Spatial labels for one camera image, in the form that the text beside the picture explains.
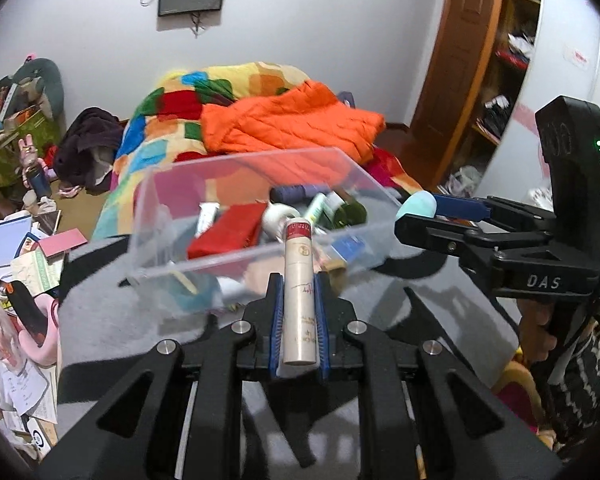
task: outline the pink card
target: pink card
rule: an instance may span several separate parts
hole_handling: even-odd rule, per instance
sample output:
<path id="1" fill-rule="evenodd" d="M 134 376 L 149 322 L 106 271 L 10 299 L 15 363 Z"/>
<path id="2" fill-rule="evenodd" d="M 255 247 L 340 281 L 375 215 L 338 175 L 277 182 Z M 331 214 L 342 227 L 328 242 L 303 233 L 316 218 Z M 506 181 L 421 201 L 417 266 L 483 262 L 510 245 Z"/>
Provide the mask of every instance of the pink card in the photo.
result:
<path id="1" fill-rule="evenodd" d="M 40 249 L 47 258 L 64 253 L 69 249 L 87 243 L 87 238 L 80 232 L 80 229 L 71 229 L 49 238 L 41 238 L 38 242 Z"/>

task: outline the screw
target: screw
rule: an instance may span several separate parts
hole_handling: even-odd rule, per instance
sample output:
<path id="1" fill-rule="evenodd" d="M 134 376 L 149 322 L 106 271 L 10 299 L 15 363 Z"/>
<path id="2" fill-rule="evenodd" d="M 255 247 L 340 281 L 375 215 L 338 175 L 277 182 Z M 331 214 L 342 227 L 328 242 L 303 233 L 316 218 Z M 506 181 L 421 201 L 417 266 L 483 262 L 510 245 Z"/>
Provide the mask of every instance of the screw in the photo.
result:
<path id="1" fill-rule="evenodd" d="M 156 349 L 162 355 L 169 355 L 176 349 L 176 342 L 171 339 L 163 339 L 158 343 Z"/>
<path id="2" fill-rule="evenodd" d="M 438 341 L 430 339 L 422 344 L 422 349 L 429 355 L 438 355 L 442 352 L 442 345 Z"/>
<path id="3" fill-rule="evenodd" d="M 231 330 L 233 330 L 237 334 L 246 334 L 249 330 L 251 330 L 251 323 L 241 319 L 240 321 L 235 321 L 231 325 Z"/>
<path id="4" fill-rule="evenodd" d="M 360 335 L 366 332 L 366 323 L 363 321 L 349 321 L 347 323 L 347 330 L 355 335 Z"/>

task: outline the orange blanket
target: orange blanket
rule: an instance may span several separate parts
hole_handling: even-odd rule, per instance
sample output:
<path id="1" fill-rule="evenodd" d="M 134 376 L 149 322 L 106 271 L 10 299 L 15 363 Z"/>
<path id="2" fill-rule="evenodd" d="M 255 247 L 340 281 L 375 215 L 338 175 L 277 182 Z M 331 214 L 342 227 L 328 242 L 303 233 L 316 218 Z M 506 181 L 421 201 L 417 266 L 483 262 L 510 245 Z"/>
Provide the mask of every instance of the orange blanket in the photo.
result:
<path id="1" fill-rule="evenodd" d="M 208 152 L 244 153 L 336 146 L 359 164 L 373 157 L 384 130 L 381 114 L 349 108 L 325 85 L 306 81 L 274 97 L 204 105 L 200 117 Z"/>

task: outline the human hand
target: human hand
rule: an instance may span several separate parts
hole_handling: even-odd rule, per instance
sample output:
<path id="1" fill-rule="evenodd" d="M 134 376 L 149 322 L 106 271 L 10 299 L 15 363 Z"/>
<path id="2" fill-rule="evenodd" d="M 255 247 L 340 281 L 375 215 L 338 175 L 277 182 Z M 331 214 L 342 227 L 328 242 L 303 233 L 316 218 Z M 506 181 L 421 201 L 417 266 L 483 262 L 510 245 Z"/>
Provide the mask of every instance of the human hand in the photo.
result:
<path id="1" fill-rule="evenodd" d="M 522 314 L 520 320 L 522 353 L 530 363 L 544 361 L 558 343 L 558 340 L 544 328 L 551 321 L 554 306 L 533 300 L 518 300 L 518 309 Z"/>

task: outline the multicolored bedspread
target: multicolored bedspread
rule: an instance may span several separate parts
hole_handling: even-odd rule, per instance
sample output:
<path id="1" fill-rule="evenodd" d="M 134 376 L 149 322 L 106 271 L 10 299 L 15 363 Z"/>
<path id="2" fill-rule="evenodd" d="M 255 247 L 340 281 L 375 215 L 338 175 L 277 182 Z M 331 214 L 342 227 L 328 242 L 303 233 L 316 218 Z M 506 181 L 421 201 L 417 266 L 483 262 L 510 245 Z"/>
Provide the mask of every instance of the multicolored bedspread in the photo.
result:
<path id="1" fill-rule="evenodd" d="M 245 97 L 273 96 L 307 79 L 307 74 L 293 66 L 255 62 L 214 66 L 165 80 L 140 103 L 126 125 L 113 164 L 112 193 L 93 238 L 132 232 L 134 197 L 147 168 L 213 155 L 202 142 L 203 105 L 229 106 Z M 383 150 L 376 148 L 367 166 L 383 185 L 397 184 L 411 193 L 421 189 L 397 159 Z"/>

